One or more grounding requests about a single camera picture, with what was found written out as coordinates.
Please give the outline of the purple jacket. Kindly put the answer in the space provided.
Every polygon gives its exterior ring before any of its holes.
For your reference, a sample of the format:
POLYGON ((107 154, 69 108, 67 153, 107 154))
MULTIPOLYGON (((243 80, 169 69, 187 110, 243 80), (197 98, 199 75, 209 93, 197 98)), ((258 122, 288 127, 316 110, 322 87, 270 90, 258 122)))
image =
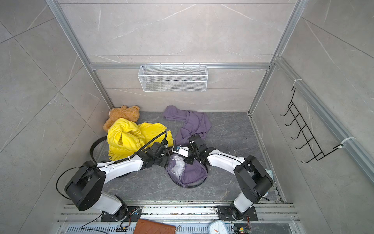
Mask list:
MULTIPOLYGON (((180 110, 175 106, 166 107, 163 116, 170 121, 182 121, 184 125, 180 128, 173 140, 174 146, 189 147, 189 138, 193 135, 207 138, 207 133, 212 124, 204 112, 191 110, 180 110)), ((172 179, 181 185, 195 185, 207 177, 207 172, 201 163, 195 162, 193 165, 186 164, 185 157, 172 154, 167 173, 172 179)))

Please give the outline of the yellow trousers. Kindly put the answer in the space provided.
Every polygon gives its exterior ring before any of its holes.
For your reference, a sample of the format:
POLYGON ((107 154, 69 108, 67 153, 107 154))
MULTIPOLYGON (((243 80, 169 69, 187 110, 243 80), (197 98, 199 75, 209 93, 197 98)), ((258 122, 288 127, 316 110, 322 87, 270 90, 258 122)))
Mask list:
POLYGON ((160 123, 142 123, 120 118, 108 130, 109 159, 127 158, 167 128, 160 123))

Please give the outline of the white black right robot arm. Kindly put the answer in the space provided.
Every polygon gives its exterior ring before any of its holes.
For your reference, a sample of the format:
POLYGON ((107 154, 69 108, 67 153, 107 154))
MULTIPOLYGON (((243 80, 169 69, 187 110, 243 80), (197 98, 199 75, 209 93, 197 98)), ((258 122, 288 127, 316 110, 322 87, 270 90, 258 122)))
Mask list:
POLYGON ((274 185, 273 178, 254 156, 235 157, 207 147, 198 134, 189 138, 189 160, 218 167, 235 175, 241 192, 229 206, 218 205, 216 212, 222 221, 257 221, 254 204, 266 196, 274 185))

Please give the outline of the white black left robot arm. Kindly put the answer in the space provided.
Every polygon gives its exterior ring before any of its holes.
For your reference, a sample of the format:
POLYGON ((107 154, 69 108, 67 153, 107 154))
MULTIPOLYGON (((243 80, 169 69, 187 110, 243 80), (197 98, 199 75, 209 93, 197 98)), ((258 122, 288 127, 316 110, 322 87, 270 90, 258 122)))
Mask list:
POLYGON ((103 192, 109 181, 132 172, 164 166, 168 160, 167 132, 152 138, 144 146, 127 158, 111 162, 87 161, 82 166, 73 167, 78 171, 66 184, 63 197, 72 201, 79 211, 90 208, 101 210, 116 221, 124 221, 130 216, 127 204, 117 195, 103 192))

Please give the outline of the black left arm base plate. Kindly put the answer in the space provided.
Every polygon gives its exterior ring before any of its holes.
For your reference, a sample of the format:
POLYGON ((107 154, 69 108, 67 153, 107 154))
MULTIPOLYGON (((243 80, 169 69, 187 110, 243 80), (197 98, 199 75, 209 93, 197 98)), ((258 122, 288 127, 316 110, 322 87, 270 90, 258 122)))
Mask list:
POLYGON ((136 222, 140 219, 142 214, 143 206, 127 206, 126 208, 120 208, 115 214, 109 214, 104 212, 100 221, 101 222, 123 222, 131 221, 136 222))

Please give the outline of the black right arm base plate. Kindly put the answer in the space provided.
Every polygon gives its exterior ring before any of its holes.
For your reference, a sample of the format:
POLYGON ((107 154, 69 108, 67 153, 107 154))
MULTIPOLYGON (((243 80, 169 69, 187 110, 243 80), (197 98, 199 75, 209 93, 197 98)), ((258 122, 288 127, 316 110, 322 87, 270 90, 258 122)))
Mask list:
POLYGON ((222 221, 258 221, 257 212, 254 206, 249 207, 246 211, 239 211, 234 205, 216 206, 218 218, 222 221))

